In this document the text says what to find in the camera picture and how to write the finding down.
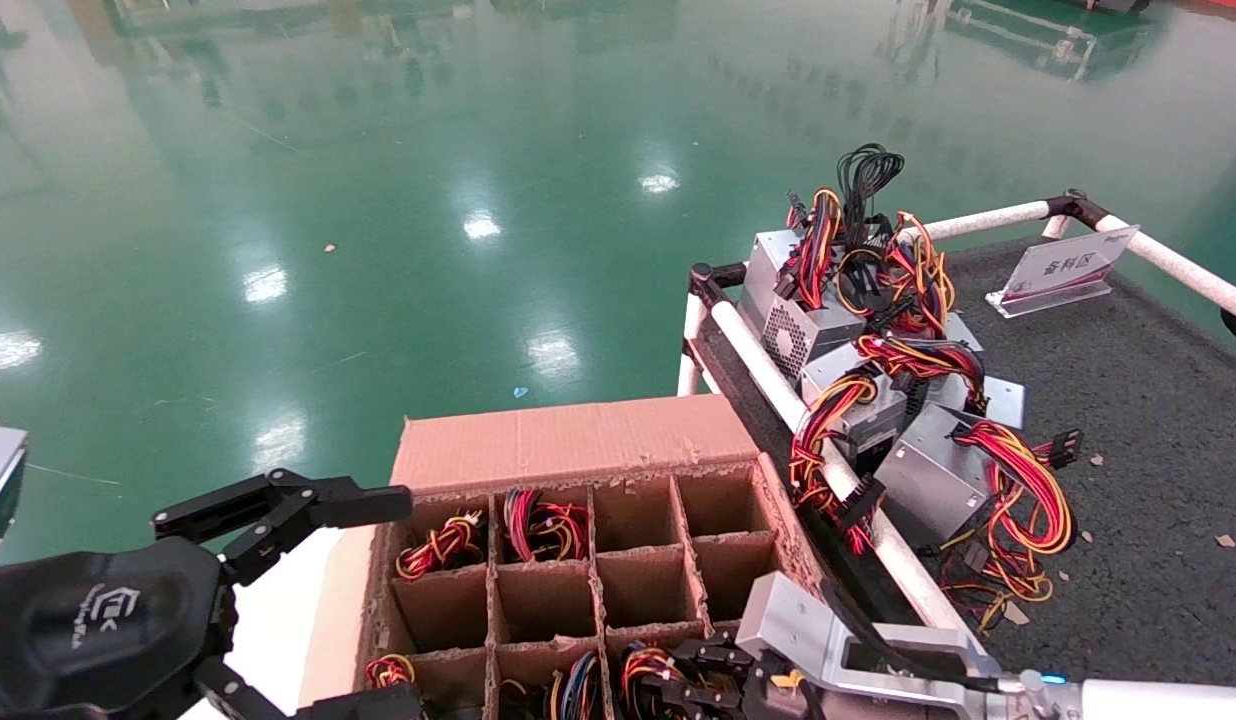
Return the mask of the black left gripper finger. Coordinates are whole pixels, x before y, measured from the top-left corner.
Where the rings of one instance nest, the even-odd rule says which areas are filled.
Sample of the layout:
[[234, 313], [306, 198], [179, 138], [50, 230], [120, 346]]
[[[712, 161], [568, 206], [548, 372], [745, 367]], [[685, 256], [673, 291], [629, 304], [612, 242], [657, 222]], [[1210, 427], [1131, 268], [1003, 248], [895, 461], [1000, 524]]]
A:
[[239, 532], [222, 551], [222, 574], [248, 585], [318, 529], [375, 527], [412, 517], [405, 487], [358, 487], [352, 477], [308, 478], [278, 468], [189, 498], [153, 515], [154, 538], [206, 543]]
[[243, 680], [237, 671], [213, 657], [193, 674], [201, 697], [227, 719], [421, 719], [421, 698], [412, 684], [397, 684], [371, 692], [353, 692], [313, 701], [284, 714], [269, 698]]

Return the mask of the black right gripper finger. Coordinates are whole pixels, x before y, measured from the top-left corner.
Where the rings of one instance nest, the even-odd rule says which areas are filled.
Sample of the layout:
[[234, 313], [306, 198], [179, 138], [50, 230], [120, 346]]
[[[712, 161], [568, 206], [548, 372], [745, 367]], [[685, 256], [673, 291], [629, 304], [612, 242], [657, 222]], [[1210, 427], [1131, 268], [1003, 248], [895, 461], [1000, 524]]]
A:
[[667, 705], [679, 719], [747, 719], [742, 694], [695, 685], [667, 688]]
[[732, 634], [687, 638], [672, 648], [672, 659], [688, 680], [714, 692], [745, 692], [766, 679], [759, 661], [738, 647]]

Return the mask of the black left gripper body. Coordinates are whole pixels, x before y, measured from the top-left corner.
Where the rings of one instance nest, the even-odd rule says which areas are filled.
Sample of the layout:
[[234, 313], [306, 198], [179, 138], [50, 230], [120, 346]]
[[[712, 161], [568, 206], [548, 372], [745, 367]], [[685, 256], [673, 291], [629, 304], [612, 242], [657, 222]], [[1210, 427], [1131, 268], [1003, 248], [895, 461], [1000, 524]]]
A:
[[0, 566], [0, 719], [178, 719], [231, 648], [235, 593], [187, 538]]

